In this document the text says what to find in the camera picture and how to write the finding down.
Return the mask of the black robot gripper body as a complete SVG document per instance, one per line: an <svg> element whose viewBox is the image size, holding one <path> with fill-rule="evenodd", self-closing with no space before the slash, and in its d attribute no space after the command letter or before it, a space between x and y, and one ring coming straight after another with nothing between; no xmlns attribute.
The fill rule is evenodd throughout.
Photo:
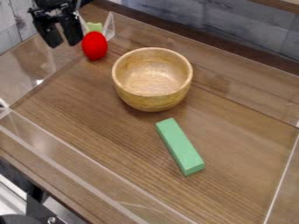
<svg viewBox="0 0 299 224"><path fill-rule="evenodd" d="M35 20L77 17L80 0L33 0L35 6L28 13Z"/></svg>

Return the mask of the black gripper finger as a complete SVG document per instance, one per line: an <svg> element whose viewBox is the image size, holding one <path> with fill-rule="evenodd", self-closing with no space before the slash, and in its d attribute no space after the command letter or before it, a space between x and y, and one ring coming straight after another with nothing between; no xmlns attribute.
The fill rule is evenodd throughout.
<svg viewBox="0 0 299 224"><path fill-rule="evenodd" d="M71 46L75 46L83 39L80 20L76 17L65 17L61 20L64 36Z"/></svg>
<svg viewBox="0 0 299 224"><path fill-rule="evenodd" d="M63 38L55 23L35 20L33 25L47 45L51 48L57 47L63 43Z"/></svg>

